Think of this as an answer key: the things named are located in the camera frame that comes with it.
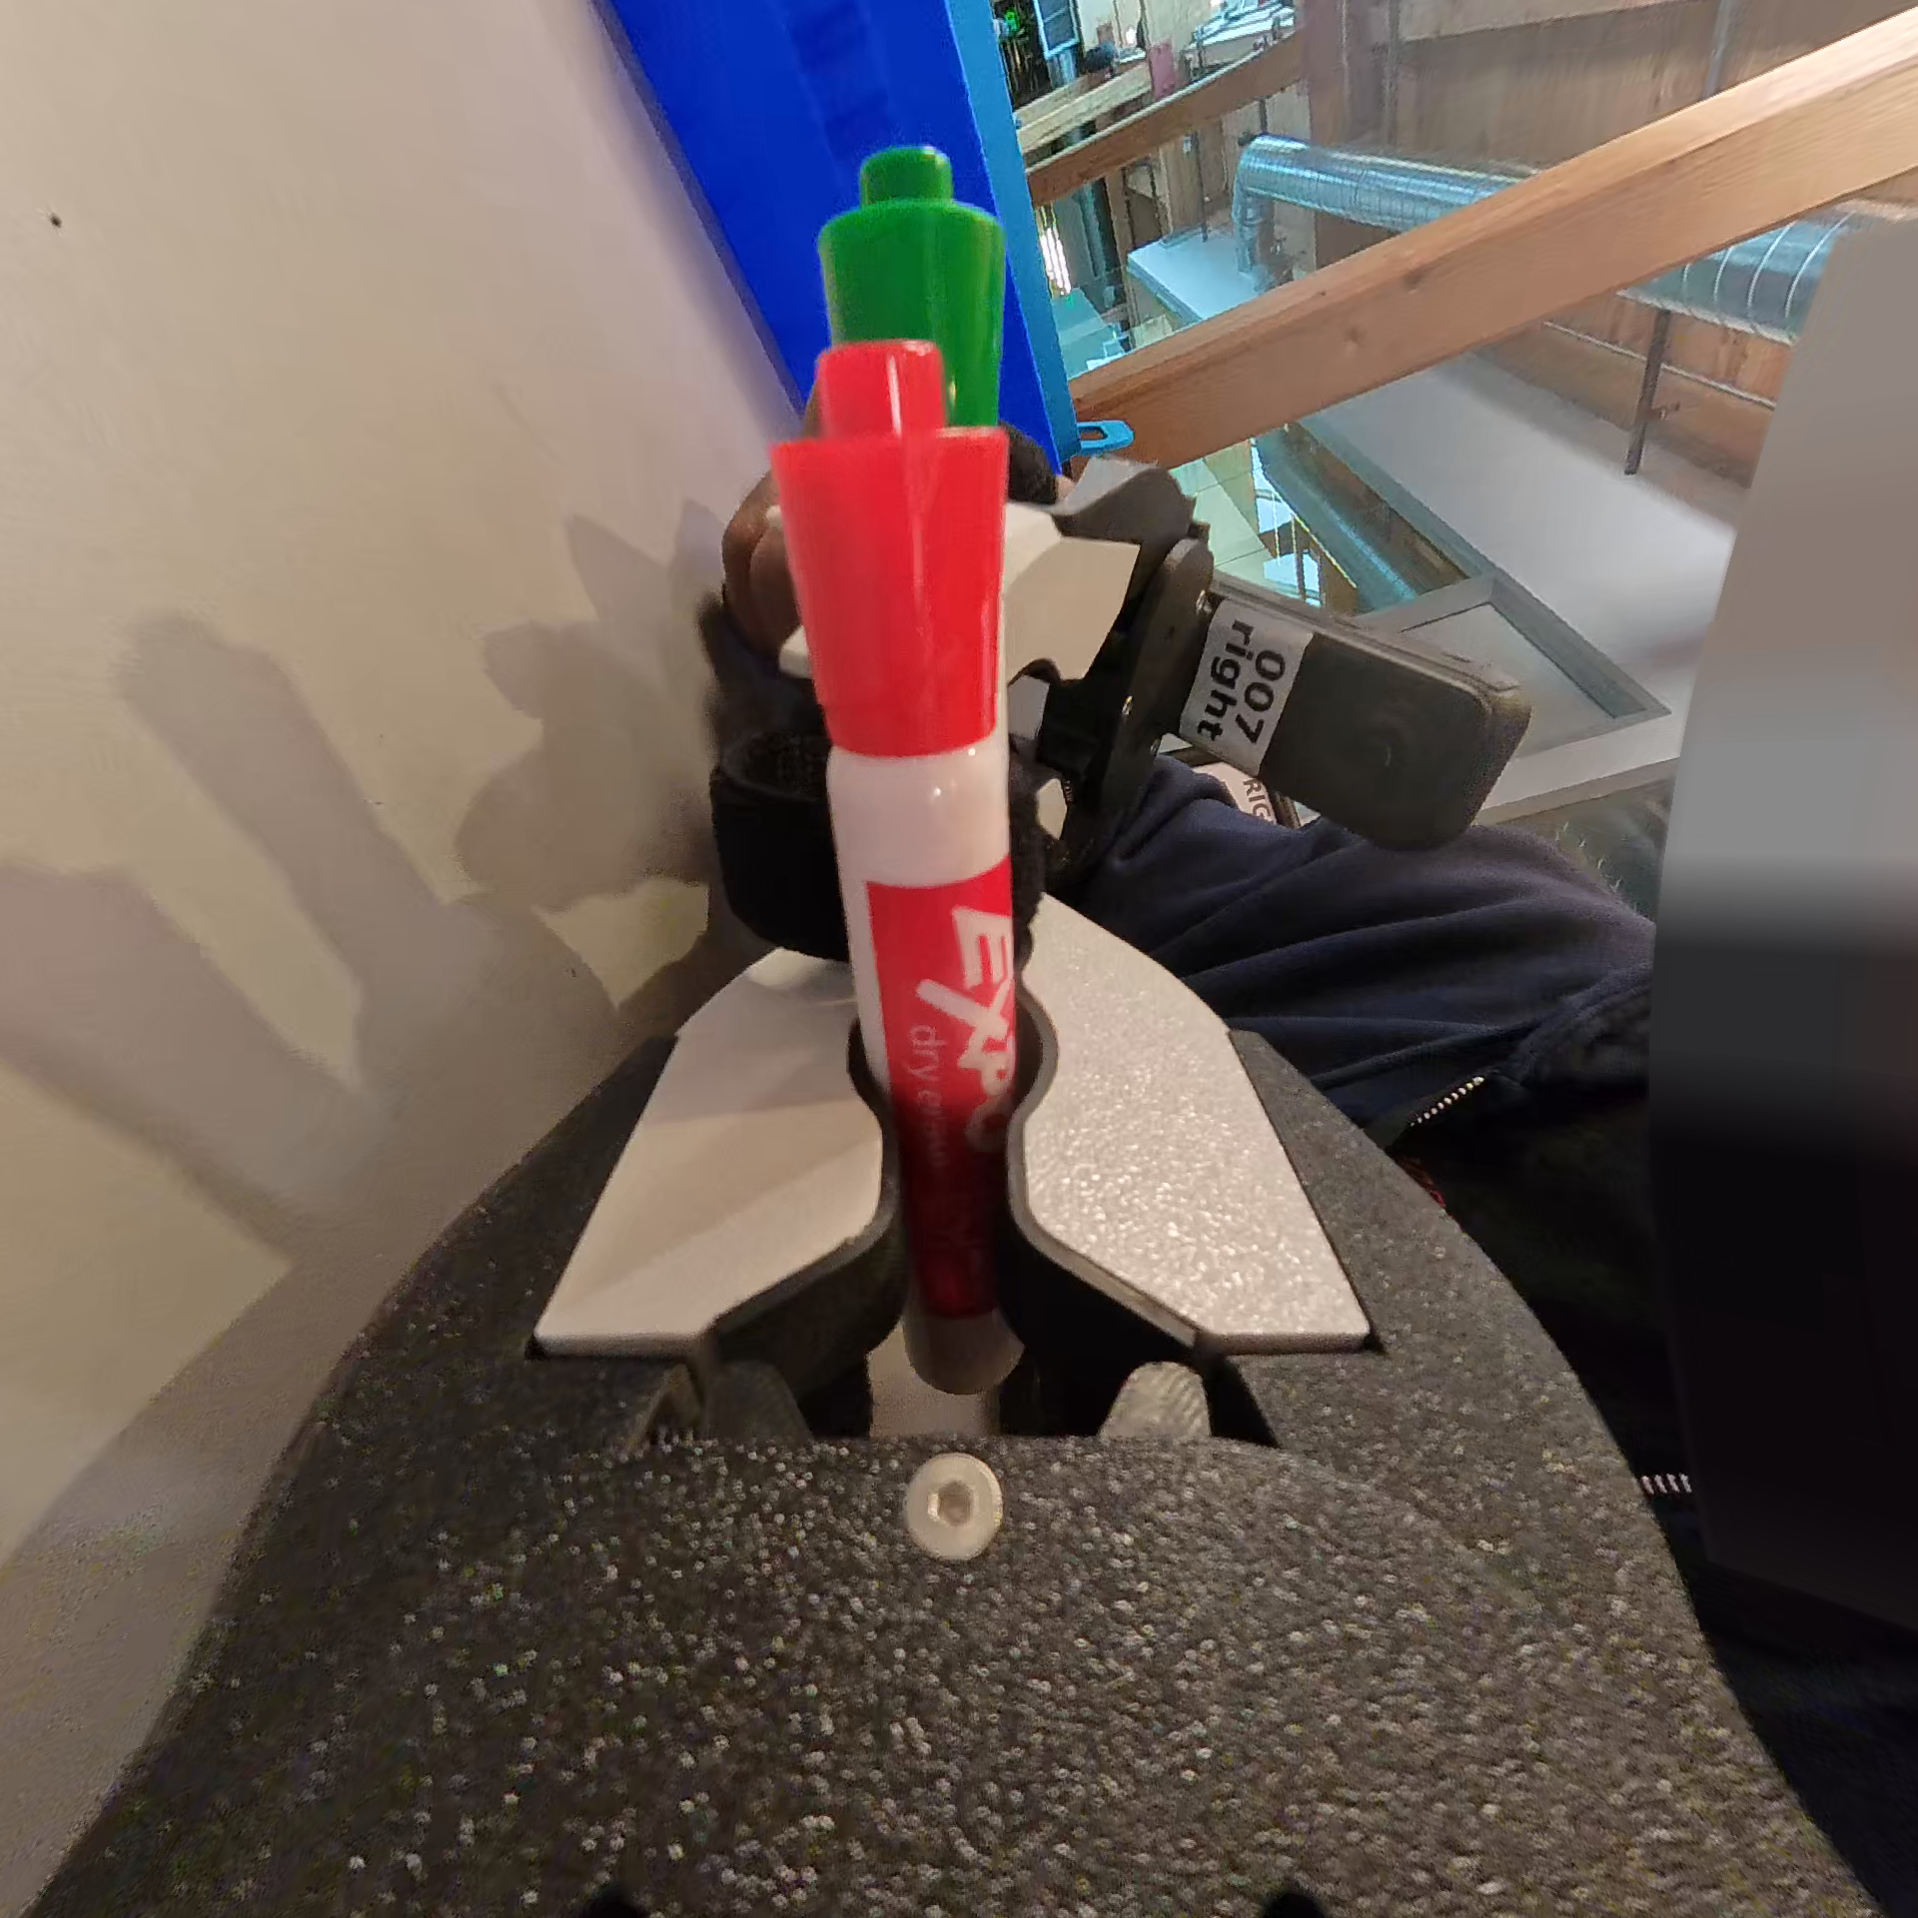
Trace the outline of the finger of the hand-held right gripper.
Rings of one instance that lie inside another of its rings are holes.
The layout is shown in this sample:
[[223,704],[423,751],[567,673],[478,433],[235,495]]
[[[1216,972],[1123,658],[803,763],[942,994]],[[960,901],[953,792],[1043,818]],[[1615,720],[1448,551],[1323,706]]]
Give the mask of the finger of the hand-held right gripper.
[[1136,545],[1075,537],[1038,506],[1005,506],[1005,667],[1090,670],[1136,571]]

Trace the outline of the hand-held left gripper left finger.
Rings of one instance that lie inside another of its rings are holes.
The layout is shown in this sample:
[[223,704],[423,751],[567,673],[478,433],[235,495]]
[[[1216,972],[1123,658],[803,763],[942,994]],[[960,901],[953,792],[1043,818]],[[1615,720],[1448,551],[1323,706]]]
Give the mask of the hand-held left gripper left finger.
[[757,961],[684,1020],[536,1328],[545,1356],[857,1365],[904,1307],[852,972]]

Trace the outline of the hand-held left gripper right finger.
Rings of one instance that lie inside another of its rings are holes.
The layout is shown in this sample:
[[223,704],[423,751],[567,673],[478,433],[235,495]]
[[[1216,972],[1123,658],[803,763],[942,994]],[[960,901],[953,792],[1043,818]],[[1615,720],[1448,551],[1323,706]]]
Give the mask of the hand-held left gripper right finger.
[[1081,914],[1038,914],[1010,1129],[1021,1232],[1205,1356],[1348,1351],[1370,1321],[1230,1026]]

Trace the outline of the red marker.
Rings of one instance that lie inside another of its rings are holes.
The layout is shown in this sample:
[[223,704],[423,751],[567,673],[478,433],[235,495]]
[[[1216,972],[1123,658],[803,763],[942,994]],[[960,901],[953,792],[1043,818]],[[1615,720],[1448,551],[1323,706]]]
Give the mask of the red marker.
[[782,537],[827,727],[827,813],[859,1037],[897,1147],[904,1346],[990,1393],[1018,952],[1000,572],[1010,445],[950,425],[928,342],[832,346],[816,425],[772,452]]

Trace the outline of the green marker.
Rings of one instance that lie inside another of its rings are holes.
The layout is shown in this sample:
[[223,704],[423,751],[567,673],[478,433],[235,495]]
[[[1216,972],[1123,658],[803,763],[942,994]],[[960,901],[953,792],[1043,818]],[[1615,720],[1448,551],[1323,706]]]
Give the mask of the green marker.
[[942,354],[949,421],[994,425],[1000,402],[1005,233],[954,193],[928,145],[876,152],[859,201],[816,235],[830,339],[925,342]]

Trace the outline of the person's right hand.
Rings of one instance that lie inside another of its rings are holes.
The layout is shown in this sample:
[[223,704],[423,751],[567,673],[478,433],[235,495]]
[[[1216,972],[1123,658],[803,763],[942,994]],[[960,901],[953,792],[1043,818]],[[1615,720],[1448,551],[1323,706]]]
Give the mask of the person's right hand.
[[723,537],[725,613],[737,637],[763,656],[799,629],[776,478],[767,471],[735,506]]

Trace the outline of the large blue plastic bin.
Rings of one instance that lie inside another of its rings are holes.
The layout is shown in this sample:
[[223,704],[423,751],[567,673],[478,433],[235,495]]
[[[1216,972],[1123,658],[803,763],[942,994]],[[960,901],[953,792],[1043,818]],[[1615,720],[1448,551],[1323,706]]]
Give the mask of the large blue plastic bin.
[[1000,408],[1080,452],[1015,110],[984,1],[611,1],[648,112],[792,402],[827,346],[816,230],[878,150],[931,145],[1007,239]]

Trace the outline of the wooden post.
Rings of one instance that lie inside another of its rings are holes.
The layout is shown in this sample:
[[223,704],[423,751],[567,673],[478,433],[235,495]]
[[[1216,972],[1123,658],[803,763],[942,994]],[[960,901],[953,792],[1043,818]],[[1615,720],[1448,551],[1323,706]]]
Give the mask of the wooden post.
[[1915,165],[1915,18],[1874,21],[1072,382],[1175,468],[1847,201]]

